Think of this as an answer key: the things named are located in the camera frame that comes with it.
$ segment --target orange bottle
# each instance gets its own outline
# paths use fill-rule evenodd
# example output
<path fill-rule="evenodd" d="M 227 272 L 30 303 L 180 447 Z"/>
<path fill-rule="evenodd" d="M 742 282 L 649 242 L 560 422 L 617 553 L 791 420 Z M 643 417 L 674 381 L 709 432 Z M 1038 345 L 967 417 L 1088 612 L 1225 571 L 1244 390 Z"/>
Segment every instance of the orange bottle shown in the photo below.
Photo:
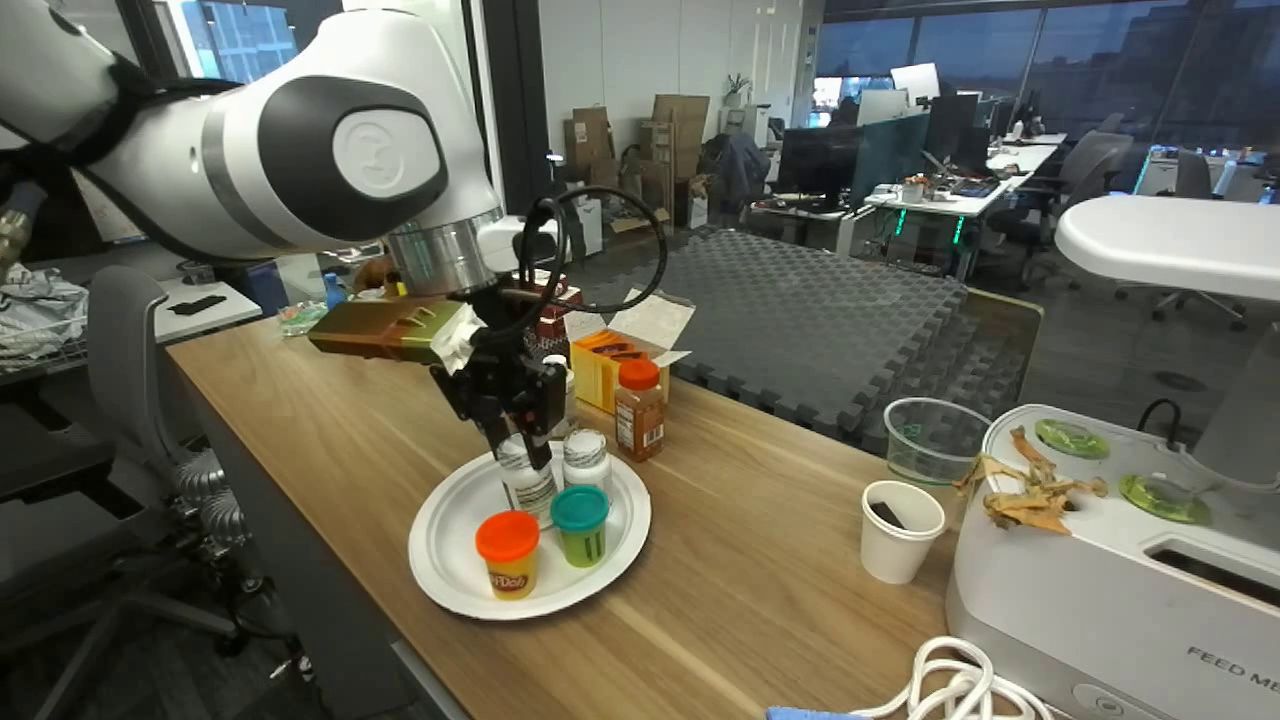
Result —
<path fill-rule="evenodd" d="M 617 444 L 633 459 L 649 459 L 663 444 L 667 437 L 663 372 L 649 356 L 625 359 L 625 367 L 617 372 L 613 428 L 617 428 Z"/>

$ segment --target wooden countertop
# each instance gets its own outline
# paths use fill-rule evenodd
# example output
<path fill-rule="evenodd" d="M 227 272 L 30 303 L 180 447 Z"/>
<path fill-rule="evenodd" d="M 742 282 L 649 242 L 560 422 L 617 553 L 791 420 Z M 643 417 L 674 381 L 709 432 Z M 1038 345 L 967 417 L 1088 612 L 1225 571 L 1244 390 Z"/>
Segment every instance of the wooden countertop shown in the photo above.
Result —
<path fill-rule="evenodd" d="M 883 459 L 672 388 L 641 464 L 652 537 L 599 597 L 527 625 L 436 606 L 408 571 L 428 491 L 483 452 L 414 362 L 323 356 L 272 318 L 169 346 L 473 717 L 762 717 L 887 700 L 942 630 L 951 537 L 909 586 L 863 577 L 854 491 Z"/>

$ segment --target white cup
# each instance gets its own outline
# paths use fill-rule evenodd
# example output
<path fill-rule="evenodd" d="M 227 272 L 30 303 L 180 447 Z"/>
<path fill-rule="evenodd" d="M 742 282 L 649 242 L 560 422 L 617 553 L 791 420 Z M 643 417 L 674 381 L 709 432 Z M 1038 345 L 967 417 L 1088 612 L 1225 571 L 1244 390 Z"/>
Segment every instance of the white cup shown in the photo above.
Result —
<path fill-rule="evenodd" d="M 919 571 L 931 538 L 949 528 L 942 505 L 909 482 L 909 479 L 876 479 L 863 486 L 863 538 L 858 538 L 858 560 L 863 571 L 876 577 L 881 585 L 911 585 Z"/>

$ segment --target orange cup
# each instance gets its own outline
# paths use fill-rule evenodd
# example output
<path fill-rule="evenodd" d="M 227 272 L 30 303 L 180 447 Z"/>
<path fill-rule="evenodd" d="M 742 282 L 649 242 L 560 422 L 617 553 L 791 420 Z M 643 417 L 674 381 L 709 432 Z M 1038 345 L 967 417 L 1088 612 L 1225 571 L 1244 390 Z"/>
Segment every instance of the orange cup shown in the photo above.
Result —
<path fill-rule="evenodd" d="M 520 599 L 534 585 L 534 515 L 495 510 L 475 528 L 475 553 L 483 556 L 488 585 L 499 599 Z"/>

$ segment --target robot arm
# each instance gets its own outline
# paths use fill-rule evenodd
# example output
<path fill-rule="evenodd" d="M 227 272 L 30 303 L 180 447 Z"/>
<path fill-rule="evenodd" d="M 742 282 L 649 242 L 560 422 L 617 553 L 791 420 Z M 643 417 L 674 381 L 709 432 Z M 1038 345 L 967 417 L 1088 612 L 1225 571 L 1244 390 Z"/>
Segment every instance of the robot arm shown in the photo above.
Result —
<path fill-rule="evenodd" d="M 483 140 L 424 14 L 327 14 L 291 62 L 215 97 L 142 89 L 41 0 L 0 6 L 0 54 L 0 121 L 69 151 L 183 255 L 262 260 L 395 231 L 419 290 L 490 281 L 473 248 L 473 223 L 495 210 Z M 413 267 L 430 242 L 449 272 Z"/>

